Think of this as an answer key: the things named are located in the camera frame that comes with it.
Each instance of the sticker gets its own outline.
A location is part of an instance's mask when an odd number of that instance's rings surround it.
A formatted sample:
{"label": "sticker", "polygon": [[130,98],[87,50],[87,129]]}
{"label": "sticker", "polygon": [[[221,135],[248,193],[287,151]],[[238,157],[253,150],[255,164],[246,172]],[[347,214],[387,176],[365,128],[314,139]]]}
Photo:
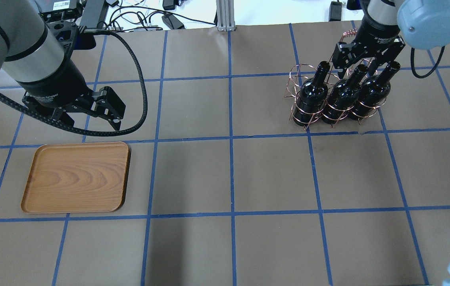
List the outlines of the sticker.
{"label": "sticker", "polygon": [[52,10],[63,10],[63,9],[68,9],[69,8],[69,1],[59,1],[59,2],[54,2],[54,7],[52,7]]}

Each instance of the braided black cable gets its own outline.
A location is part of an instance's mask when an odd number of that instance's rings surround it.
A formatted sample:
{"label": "braided black cable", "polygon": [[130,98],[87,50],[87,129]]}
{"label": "braided black cable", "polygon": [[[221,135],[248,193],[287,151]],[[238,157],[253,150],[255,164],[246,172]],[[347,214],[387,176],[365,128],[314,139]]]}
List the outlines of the braided black cable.
{"label": "braided black cable", "polygon": [[144,121],[146,120],[147,117],[147,92],[146,92],[146,86],[144,84],[144,76],[142,75],[142,70],[140,68],[140,64],[138,63],[137,57],[135,56],[135,54],[133,53],[133,51],[131,50],[131,48],[129,47],[128,43],[121,38],[121,36],[119,36],[116,33],[113,33],[112,31],[103,31],[103,30],[95,30],[95,31],[84,31],[85,33],[90,33],[90,34],[94,34],[94,35],[111,35],[115,38],[117,38],[124,46],[125,48],[128,50],[131,58],[133,59],[133,61],[135,62],[135,67],[137,68],[138,71],[138,79],[140,79],[140,86],[142,88],[142,100],[143,100],[143,110],[142,110],[142,116],[140,118],[140,120],[138,121],[138,123],[136,123],[135,125],[133,125],[132,127],[125,129],[125,130],[119,130],[119,131],[92,131],[92,130],[86,130],[86,129],[81,129],[81,128],[76,128],[76,127],[71,127],[68,125],[65,125],[63,123],[60,123],[58,121],[54,121],[51,120],[49,118],[46,118],[45,116],[42,116],[40,114],[38,114],[37,112],[33,112],[31,110],[29,110],[27,107],[20,105],[19,103],[17,103],[16,101],[10,99],[9,97],[5,96],[4,94],[0,93],[0,102],[8,105],[11,108],[14,108],[28,116],[31,116],[34,119],[37,119],[39,121],[42,121],[43,123],[46,123],[48,125],[52,125],[56,128],[68,131],[68,132],[72,132],[72,133],[76,133],[76,134],[80,134],[80,135],[86,135],[86,136],[99,136],[99,137],[108,137],[108,136],[120,136],[120,135],[126,135],[126,134],[130,134],[131,132],[134,132],[136,130],[138,130],[142,124],[144,123]]}

